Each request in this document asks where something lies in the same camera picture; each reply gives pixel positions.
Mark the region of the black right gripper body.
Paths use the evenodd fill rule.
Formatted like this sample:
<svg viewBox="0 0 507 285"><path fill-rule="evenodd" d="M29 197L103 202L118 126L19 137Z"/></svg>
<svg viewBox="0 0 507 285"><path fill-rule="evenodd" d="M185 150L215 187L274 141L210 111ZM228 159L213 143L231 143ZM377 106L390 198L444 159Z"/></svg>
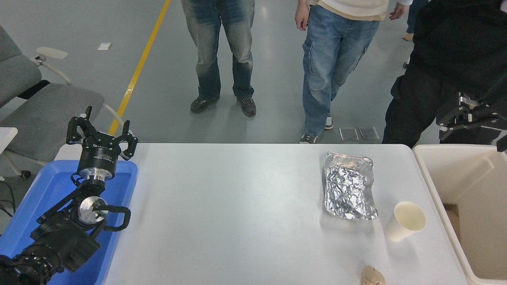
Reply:
<svg viewBox="0 0 507 285"><path fill-rule="evenodd" d="M507 130L506 115L502 115L489 104L482 104L474 108L475 124L478 127Z"/></svg>

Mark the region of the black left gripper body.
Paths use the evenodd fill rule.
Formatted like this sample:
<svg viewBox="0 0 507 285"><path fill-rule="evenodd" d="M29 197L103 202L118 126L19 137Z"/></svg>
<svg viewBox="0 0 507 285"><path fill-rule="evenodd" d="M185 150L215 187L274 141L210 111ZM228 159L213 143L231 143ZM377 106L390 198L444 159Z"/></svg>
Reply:
<svg viewBox="0 0 507 285"><path fill-rule="evenodd" d="M92 168L116 171L120 147L113 140L114 137L102 132L95 135L86 135L83 141L78 171Z"/></svg>

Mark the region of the person's left hand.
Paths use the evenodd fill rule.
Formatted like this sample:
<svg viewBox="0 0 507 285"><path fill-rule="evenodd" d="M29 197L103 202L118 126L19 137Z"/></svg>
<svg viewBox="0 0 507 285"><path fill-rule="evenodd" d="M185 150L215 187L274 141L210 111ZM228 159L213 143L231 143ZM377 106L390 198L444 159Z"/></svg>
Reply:
<svg viewBox="0 0 507 285"><path fill-rule="evenodd" d="M389 19L393 21L402 18L402 16L409 11L409 7L409 5L402 5L400 2L397 2L393 11L389 15Z"/></svg>

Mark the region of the person's right hand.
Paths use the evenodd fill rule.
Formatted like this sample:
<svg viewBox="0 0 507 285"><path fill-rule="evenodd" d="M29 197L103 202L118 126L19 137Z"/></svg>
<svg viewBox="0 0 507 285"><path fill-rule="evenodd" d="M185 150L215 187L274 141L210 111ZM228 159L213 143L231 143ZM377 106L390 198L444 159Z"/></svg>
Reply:
<svg viewBox="0 0 507 285"><path fill-rule="evenodd" d="M295 11L295 24L298 30L306 31L309 20L309 6L306 2L299 2Z"/></svg>

